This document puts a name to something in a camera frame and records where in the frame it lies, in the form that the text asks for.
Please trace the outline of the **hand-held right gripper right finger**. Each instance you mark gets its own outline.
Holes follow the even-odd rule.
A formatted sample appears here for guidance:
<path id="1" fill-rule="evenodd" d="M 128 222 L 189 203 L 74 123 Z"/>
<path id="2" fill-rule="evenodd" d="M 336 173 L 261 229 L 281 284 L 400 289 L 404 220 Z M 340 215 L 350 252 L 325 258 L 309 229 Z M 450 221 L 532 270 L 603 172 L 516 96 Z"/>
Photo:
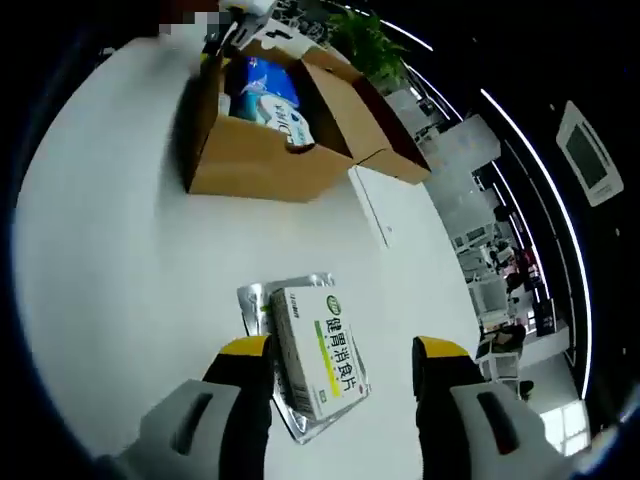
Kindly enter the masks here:
<path id="1" fill-rule="evenodd" d="M 424 479 L 565 476 L 541 418 L 512 389 L 486 381 L 464 348 L 417 336 L 412 368 Z"/>

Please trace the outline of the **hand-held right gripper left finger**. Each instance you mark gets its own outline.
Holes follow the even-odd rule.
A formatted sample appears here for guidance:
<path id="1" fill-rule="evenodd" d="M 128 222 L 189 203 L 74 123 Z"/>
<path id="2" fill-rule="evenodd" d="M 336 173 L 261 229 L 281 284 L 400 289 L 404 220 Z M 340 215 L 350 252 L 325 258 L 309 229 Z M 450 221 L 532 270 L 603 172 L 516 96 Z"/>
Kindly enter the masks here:
<path id="1" fill-rule="evenodd" d="M 99 458 L 99 477 L 262 479 L 273 391 L 272 337 L 237 338 L 149 410 L 130 445 Z"/>

